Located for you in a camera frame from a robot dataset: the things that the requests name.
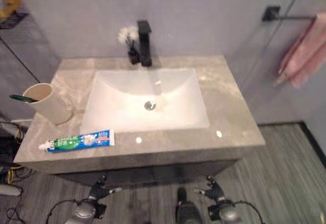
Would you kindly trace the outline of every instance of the countertop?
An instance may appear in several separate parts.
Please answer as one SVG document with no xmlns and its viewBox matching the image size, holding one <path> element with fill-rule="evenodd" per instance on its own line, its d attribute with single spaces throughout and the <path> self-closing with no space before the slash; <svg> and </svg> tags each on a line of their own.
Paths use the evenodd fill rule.
<svg viewBox="0 0 326 224">
<path fill-rule="evenodd" d="M 79 134 L 96 71 L 159 68 L 196 70 L 209 127 L 116 133 L 116 145 L 113 147 L 56 154 L 38 149 L 48 139 Z M 153 58 L 151 68 L 141 67 L 140 64 L 132 66 L 126 58 L 65 59 L 51 84 L 68 90 L 75 110 L 68 122 L 58 126 L 50 124 L 38 113 L 34 116 L 14 162 L 38 171 L 58 174 L 240 159 L 248 150 L 265 145 L 227 62 L 221 55 L 158 57 Z M 141 144 L 136 143 L 137 137 L 142 138 Z"/>
</svg>

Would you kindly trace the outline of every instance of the sink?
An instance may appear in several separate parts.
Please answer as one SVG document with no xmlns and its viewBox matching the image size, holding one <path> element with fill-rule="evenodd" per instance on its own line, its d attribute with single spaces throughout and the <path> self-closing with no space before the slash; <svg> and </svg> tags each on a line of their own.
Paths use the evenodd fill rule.
<svg viewBox="0 0 326 224">
<path fill-rule="evenodd" d="M 209 126 L 195 69 L 98 71 L 81 134 Z"/>
</svg>

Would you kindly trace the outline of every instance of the white flower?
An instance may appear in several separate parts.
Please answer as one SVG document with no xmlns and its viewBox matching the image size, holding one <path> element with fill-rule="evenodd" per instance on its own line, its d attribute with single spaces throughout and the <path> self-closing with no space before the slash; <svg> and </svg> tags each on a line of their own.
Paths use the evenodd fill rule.
<svg viewBox="0 0 326 224">
<path fill-rule="evenodd" d="M 126 39 L 129 35 L 128 28 L 121 28 L 118 34 L 118 40 L 121 44 L 126 44 Z"/>
<path fill-rule="evenodd" d="M 132 40 L 137 41 L 138 40 L 138 28 L 135 26 L 129 26 L 129 35 Z"/>
<path fill-rule="evenodd" d="M 130 39 L 137 41 L 138 40 L 138 28 L 135 26 L 121 28 L 118 34 L 118 40 L 121 44 L 126 44 L 126 40 Z"/>
</svg>

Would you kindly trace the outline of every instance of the faucet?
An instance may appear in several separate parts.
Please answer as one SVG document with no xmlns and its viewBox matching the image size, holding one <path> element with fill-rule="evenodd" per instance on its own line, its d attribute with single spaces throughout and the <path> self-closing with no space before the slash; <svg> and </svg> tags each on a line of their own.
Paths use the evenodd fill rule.
<svg viewBox="0 0 326 224">
<path fill-rule="evenodd" d="M 139 35 L 139 60 L 142 66 L 152 66 L 151 52 L 149 48 L 149 34 L 152 32 L 147 20 L 138 20 L 138 35 Z"/>
</svg>

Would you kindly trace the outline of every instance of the cup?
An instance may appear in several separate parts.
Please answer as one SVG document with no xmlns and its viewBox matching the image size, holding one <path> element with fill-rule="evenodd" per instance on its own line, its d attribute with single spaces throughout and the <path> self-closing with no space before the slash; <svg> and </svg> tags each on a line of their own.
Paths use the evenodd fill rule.
<svg viewBox="0 0 326 224">
<path fill-rule="evenodd" d="M 26 104 L 54 125 L 62 124 L 72 116 L 73 103 L 64 89 L 47 83 L 39 83 L 27 88 L 23 96 L 38 100 Z"/>
</svg>

